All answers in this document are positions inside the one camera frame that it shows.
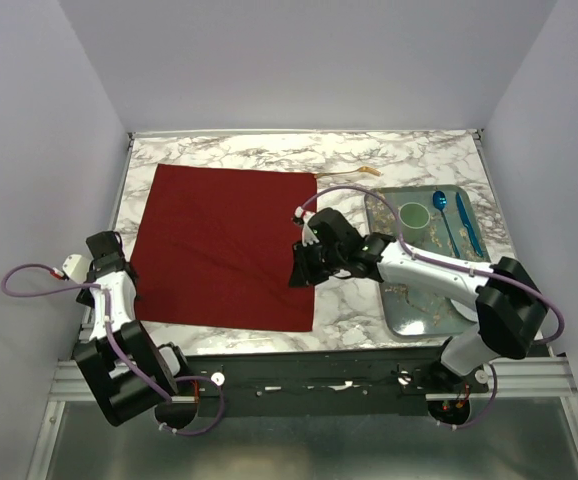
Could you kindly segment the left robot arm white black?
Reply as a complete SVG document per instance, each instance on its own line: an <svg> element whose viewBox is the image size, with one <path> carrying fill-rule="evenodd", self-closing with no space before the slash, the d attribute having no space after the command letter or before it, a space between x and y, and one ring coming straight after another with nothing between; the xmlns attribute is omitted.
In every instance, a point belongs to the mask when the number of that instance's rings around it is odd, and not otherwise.
<svg viewBox="0 0 578 480"><path fill-rule="evenodd" d="M136 319L138 275L120 235L103 231L86 244L92 260L77 301L92 308L94 327L74 359L106 420L119 426L183 393L191 372L179 347L156 345Z"/></svg>

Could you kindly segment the gold fork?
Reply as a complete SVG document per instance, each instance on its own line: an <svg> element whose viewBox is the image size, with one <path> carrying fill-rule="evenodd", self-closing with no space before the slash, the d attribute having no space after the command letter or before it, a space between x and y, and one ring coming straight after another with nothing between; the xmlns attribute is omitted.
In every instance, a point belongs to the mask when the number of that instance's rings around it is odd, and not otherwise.
<svg viewBox="0 0 578 480"><path fill-rule="evenodd" d="M366 174L366 175L372 175L372 176L380 177L382 175L382 172L379 171L378 169L375 169L375 168L370 167L370 166L361 166L361 167L356 168L354 170L348 170L348 171L315 173L314 177L316 179L320 179L320 178L325 178L325 177L355 175L355 174Z"/></svg>

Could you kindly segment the dark red cloth napkin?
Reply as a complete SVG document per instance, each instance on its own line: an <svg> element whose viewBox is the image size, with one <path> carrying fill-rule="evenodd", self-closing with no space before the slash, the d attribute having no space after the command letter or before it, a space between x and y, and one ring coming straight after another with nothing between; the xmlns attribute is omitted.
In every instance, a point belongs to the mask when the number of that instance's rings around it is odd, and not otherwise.
<svg viewBox="0 0 578 480"><path fill-rule="evenodd" d="M137 318L311 331L314 290L288 281L292 216L316 191L310 173L158 166L131 254Z"/></svg>

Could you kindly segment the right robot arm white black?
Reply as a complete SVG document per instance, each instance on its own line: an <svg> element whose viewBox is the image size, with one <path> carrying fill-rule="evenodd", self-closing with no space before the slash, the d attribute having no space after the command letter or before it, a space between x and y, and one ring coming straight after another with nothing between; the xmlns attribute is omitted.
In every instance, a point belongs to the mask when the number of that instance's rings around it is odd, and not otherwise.
<svg viewBox="0 0 578 480"><path fill-rule="evenodd" d="M337 210L296 209L301 238L293 244L292 288L316 286L344 274L377 283L406 284L473 310L474 326L451 338L429 367L429 379L449 392L476 367L527 356L547 309L522 265L461 261L420 250L390 235L361 235Z"/></svg>

